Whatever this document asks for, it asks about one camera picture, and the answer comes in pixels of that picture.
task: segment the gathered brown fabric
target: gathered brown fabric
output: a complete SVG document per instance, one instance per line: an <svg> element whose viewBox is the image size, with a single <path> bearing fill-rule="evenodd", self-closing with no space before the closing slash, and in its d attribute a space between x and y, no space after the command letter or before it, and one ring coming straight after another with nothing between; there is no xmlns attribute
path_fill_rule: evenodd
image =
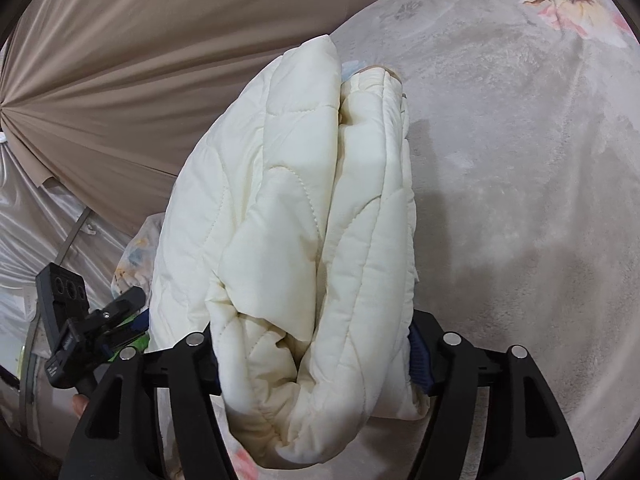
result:
<svg viewBox="0 0 640 480"><path fill-rule="evenodd" d="M0 124L36 184L55 177L134 234L256 73L373 1L33 0L2 67Z"/></svg>

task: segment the ribbed blue pad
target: ribbed blue pad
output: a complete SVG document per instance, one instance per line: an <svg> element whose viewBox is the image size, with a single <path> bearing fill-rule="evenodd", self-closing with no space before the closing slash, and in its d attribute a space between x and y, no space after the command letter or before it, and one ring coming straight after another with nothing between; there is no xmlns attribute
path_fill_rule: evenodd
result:
<svg viewBox="0 0 640 480"><path fill-rule="evenodd" d="M409 377L414 384L429 394L433 387L434 380L431 374L431 356L427 345L422 340L418 327L411 322L409 325L409 345L411 353L409 355Z"/></svg>

